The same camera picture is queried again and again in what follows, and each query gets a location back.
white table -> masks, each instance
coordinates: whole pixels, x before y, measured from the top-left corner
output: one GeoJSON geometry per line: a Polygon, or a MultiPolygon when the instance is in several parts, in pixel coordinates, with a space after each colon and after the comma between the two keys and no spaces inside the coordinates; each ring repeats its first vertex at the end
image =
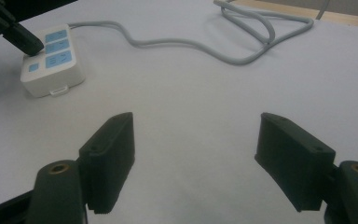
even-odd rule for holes
{"type": "MultiPolygon", "coordinates": [[[[22,24],[97,20],[119,21],[137,39],[190,38],[231,56],[259,47],[211,1],[80,0],[22,24]]],[[[278,35],[297,27],[273,23],[278,35]]],[[[358,161],[358,27],[316,21],[245,66],[189,48],[137,49],[105,28],[72,35],[86,81],[37,99],[20,83],[22,53],[0,37],[0,203],[131,111],[136,162],[113,212],[89,213],[90,223],[323,223],[324,211],[298,214],[254,160],[260,114],[314,134],[336,164],[358,161]]]]}

wooden edge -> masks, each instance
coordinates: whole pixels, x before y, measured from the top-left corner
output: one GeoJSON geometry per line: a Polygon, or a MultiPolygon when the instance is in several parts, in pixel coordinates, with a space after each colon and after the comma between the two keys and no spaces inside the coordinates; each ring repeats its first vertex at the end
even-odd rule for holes
{"type": "MultiPolygon", "coordinates": [[[[291,7],[286,5],[267,3],[267,2],[261,2],[255,0],[237,0],[233,3],[247,6],[247,7],[256,7],[260,9],[276,11],[276,12],[296,15],[296,16],[310,17],[310,18],[316,18],[316,16],[319,13],[319,10],[315,10],[315,9],[309,9],[303,7],[291,7]]],[[[358,16],[340,14],[336,12],[326,11],[322,16],[321,20],[358,26],[358,16]]]]}

gray cable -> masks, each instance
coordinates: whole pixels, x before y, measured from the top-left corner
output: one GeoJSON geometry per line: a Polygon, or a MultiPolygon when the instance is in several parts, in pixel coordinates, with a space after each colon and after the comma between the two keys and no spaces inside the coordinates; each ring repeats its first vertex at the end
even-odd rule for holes
{"type": "Polygon", "coordinates": [[[235,7],[234,5],[229,3],[232,1],[233,0],[227,0],[226,2],[224,2],[224,1],[215,0],[214,3],[221,7],[222,14],[226,19],[234,22],[241,29],[248,32],[250,35],[252,35],[254,38],[256,38],[258,41],[260,41],[263,44],[263,47],[259,51],[255,52],[254,54],[252,54],[248,57],[245,57],[245,58],[238,59],[238,58],[228,57],[227,55],[224,55],[214,49],[211,49],[210,47],[208,47],[202,43],[199,43],[199,42],[196,42],[193,40],[181,39],[181,38],[135,40],[131,37],[130,33],[127,31],[127,29],[123,25],[121,25],[120,23],[115,22],[115,21],[82,21],[82,22],[69,23],[68,25],[71,28],[76,28],[76,27],[81,27],[81,26],[101,26],[101,27],[113,28],[113,29],[120,31],[132,46],[138,47],[138,48],[152,46],[152,45],[159,45],[159,44],[181,44],[181,45],[185,45],[185,46],[188,46],[188,47],[191,47],[194,49],[204,51],[205,53],[212,55],[213,57],[215,57],[216,59],[218,59],[224,63],[229,63],[229,64],[233,64],[233,65],[244,65],[247,63],[251,63],[252,61],[256,60],[258,57],[260,57],[262,54],[264,54],[267,50],[269,50],[273,46],[281,43],[282,41],[284,41],[290,37],[293,37],[295,35],[299,35],[299,34],[302,34],[306,31],[308,31],[313,25],[313,20],[308,19],[308,18],[290,16],[290,15],[285,15],[285,14],[280,14],[280,13],[275,13],[275,12],[260,12],[260,11],[243,10],[243,9],[235,7]],[[227,13],[226,9],[236,12],[244,17],[253,18],[253,19],[256,19],[256,20],[262,22],[264,24],[264,26],[267,28],[269,37],[265,37],[265,36],[261,35],[260,33],[258,33],[256,30],[254,30],[250,26],[246,25],[242,21],[229,15],[227,13]],[[286,35],[282,35],[279,38],[275,38],[275,30],[272,27],[272,24],[269,22],[269,20],[265,18],[266,16],[282,18],[282,19],[286,19],[286,20],[290,20],[290,21],[300,21],[300,22],[304,22],[305,25],[298,28],[297,30],[294,30],[293,32],[290,32],[286,35]]]}
{"type": "Polygon", "coordinates": [[[330,3],[330,0],[324,0],[324,4],[321,7],[321,10],[319,10],[318,15],[316,16],[316,20],[320,20],[324,12],[327,10],[328,4],[330,3]]]}

power strip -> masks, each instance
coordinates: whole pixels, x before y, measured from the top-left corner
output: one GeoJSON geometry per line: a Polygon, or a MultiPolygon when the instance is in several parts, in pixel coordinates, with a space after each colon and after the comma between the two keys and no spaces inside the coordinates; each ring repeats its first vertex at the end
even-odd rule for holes
{"type": "Polygon", "coordinates": [[[34,97],[59,96],[84,81],[70,34],[67,24],[35,34],[45,47],[33,57],[25,55],[21,69],[21,82],[34,97]]]}

white power strip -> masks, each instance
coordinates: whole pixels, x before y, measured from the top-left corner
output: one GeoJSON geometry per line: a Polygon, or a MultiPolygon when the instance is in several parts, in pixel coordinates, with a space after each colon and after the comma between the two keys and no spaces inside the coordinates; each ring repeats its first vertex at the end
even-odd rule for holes
{"type": "Polygon", "coordinates": [[[58,96],[83,82],[74,42],[67,24],[35,34],[45,45],[37,55],[25,55],[21,82],[34,97],[58,96]]]}

